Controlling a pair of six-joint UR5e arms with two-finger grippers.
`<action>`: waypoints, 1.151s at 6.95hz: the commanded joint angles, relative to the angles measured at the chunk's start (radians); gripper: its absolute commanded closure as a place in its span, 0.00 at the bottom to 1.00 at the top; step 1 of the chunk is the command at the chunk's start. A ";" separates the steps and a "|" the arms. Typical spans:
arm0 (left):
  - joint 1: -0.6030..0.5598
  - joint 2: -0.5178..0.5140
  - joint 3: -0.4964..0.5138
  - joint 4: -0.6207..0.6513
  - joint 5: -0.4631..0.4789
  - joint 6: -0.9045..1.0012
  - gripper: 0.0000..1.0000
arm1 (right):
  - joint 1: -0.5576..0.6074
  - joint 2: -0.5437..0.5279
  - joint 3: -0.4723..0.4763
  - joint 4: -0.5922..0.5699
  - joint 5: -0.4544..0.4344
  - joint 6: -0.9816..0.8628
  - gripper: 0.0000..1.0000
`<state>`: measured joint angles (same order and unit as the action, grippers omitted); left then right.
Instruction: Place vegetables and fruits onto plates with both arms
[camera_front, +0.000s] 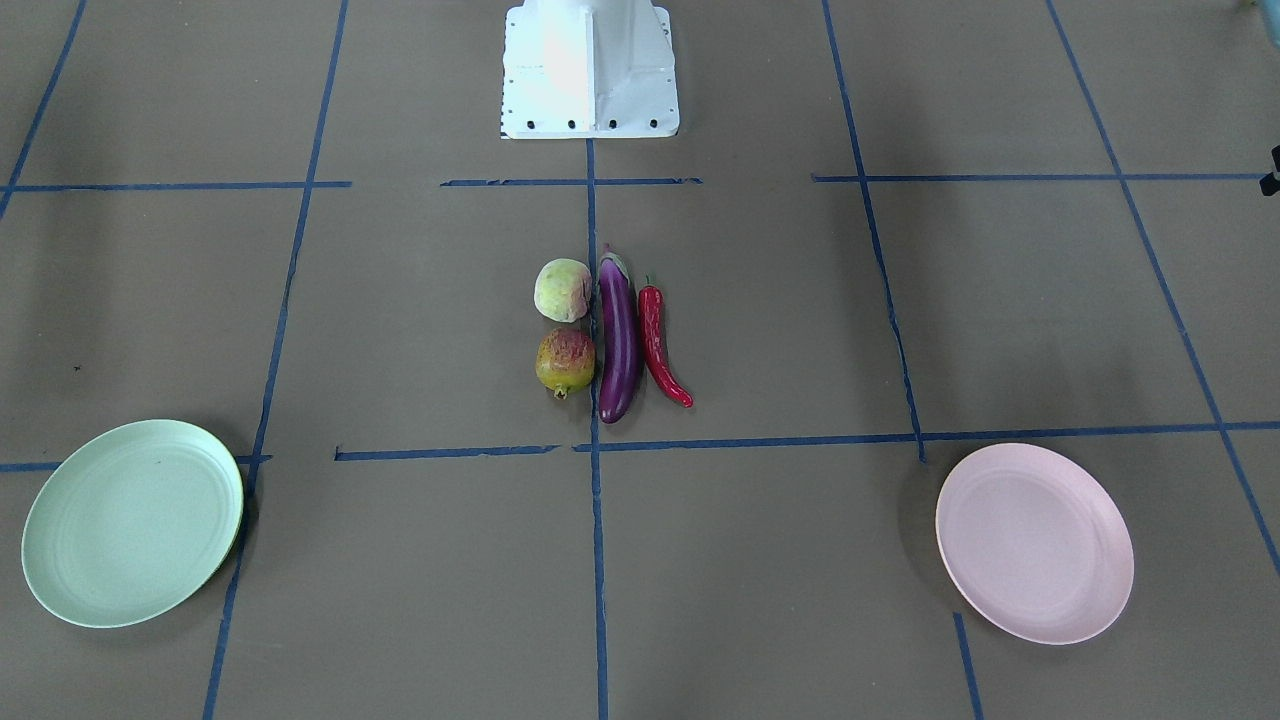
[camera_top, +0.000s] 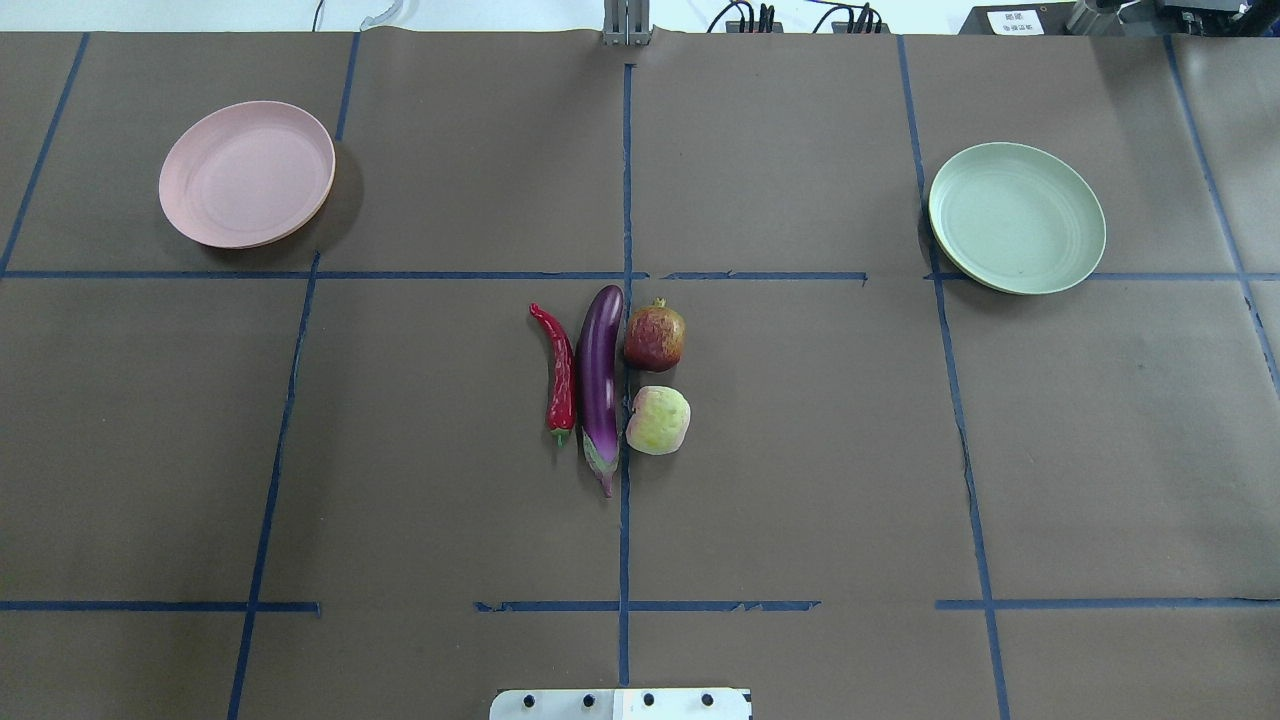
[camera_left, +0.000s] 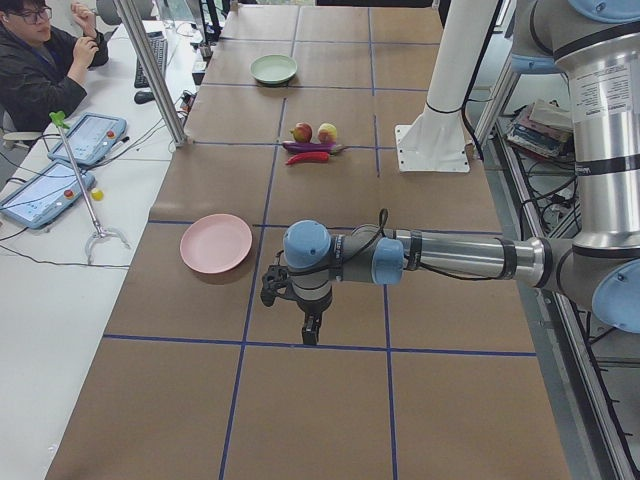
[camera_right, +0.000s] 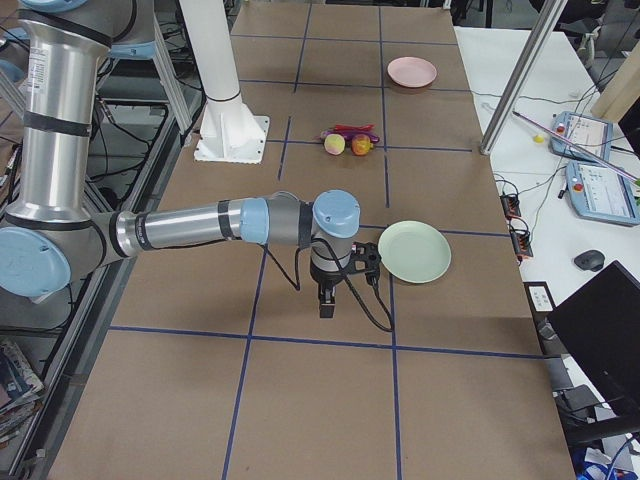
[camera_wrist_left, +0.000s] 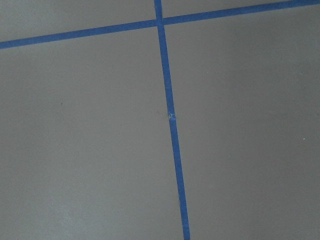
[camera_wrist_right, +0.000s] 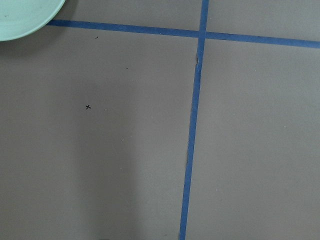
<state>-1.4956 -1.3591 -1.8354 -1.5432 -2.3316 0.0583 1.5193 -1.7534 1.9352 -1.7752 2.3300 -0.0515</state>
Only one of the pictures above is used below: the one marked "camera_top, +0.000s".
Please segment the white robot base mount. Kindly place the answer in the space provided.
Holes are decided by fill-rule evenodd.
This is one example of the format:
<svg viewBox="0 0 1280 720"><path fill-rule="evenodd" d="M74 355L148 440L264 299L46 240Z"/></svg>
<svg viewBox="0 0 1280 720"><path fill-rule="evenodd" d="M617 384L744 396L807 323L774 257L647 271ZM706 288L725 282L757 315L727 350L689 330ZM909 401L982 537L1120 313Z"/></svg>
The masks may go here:
<svg viewBox="0 0 1280 720"><path fill-rule="evenodd" d="M750 691L728 687L509 689L489 719L753 719Z"/></svg>

